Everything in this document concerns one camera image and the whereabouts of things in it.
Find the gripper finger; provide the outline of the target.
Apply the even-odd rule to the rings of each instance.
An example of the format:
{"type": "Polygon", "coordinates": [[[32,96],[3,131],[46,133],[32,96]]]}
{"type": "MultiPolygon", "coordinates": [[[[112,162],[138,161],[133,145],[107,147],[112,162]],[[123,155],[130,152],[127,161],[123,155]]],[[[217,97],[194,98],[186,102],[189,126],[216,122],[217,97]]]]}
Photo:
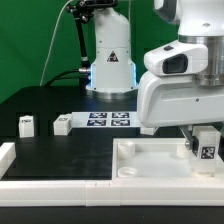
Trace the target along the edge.
{"type": "Polygon", "coordinates": [[[180,126],[180,130],[181,130],[183,136],[185,137],[185,147],[188,150],[191,150],[193,148],[194,139],[193,139],[190,131],[188,130],[188,127],[187,126],[180,126]]]}

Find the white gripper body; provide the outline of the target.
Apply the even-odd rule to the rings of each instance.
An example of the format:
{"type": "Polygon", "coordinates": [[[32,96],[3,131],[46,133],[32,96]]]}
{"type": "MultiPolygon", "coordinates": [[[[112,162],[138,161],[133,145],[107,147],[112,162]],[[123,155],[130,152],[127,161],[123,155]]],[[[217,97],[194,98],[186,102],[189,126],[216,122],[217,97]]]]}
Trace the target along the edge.
{"type": "Polygon", "coordinates": [[[137,115],[146,128],[224,122],[224,87],[203,87],[192,76],[140,79],[137,115]]]}

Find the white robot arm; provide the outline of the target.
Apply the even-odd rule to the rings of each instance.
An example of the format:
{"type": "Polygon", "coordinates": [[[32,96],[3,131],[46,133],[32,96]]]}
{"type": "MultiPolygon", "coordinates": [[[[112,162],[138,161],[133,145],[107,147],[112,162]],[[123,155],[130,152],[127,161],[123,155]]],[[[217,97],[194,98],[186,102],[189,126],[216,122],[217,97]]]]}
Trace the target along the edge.
{"type": "Polygon", "coordinates": [[[137,93],[145,128],[224,121],[224,0],[146,0],[151,21],[141,33],[146,72],[136,78],[130,23],[110,6],[94,12],[96,59],[87,91],[112,111],[126,109],[122,96],[137,93]]]}

